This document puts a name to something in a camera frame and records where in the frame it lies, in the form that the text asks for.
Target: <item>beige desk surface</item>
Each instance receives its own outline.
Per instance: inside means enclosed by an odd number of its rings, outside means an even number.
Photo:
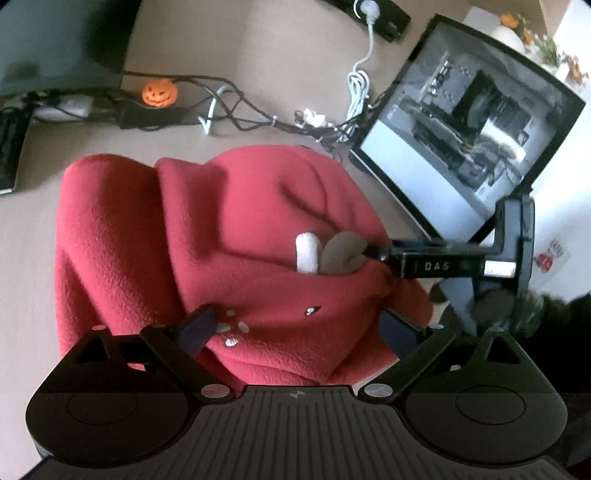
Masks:
[[[365,66],[375,90],[389,85],[436,12],[462,20],[465,0],[398,0],[412,17],[401,44],[379,39]],[[349,101],[346,74],[368,46],[366,31],[320,0],[144,0],[127,68],[199,73],[234,80],[268,112],[290,121],[309,106],[333,120]],[[135,79],[126,81],[134,88]],[[189,99],[188,89],[183,93]],[[25,426],[28,399],[59,360],[54,324],[55,216],[63,170],[92,153],[146,164],[160,157],[204,163],[239,145],[299,144],[270,129],[240,134],[230,126],[204,137],[198,127],[155,133],[110,125],[33,125],[22,153],[20,190],[0,197],[0,478],[20,478],[38,462]],[[313,142],[307,145],[315,147]],[[345,163],[391,236],[415,227],[369,176]]]

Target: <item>red cloth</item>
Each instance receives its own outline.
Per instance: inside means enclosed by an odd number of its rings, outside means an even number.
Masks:
[[[138,333],[213,303],[232,330],[197,360],[235,388],[358,382],[395,359],[378,335],[383,308],[422,325],[432,310],[418,283],[378,261],[340,277],[296,272],[298,234],[326,243],[340,231],[388,242],[347,172],[305,148],[244,147],[206,165],[163,158],[154,168],[81,159],[64,175],[57,217],[61,354],[93,325]],[[311,306],[322,308],[305,315]]]

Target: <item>dark gray panel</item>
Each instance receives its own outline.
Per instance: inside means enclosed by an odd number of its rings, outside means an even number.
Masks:
[[[391,407],[347,387],[248,387],[201,410],[168,450],[135,465],[90,470],[46,460],[27,480],[425,479],[559,480],[548,459],[503,469],[443,458],[419,443]]]

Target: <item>black keyboard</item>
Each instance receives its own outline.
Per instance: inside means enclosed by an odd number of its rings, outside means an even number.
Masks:
[[[14,191],[32,108],[0,108],[0,193]]]

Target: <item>orange jack-o'-lantern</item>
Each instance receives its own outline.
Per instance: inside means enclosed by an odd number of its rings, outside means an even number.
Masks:
[[[178,88],[170,79],[152,80],[144,86],[142,99],[149,106],[161,107],[177,101]]]

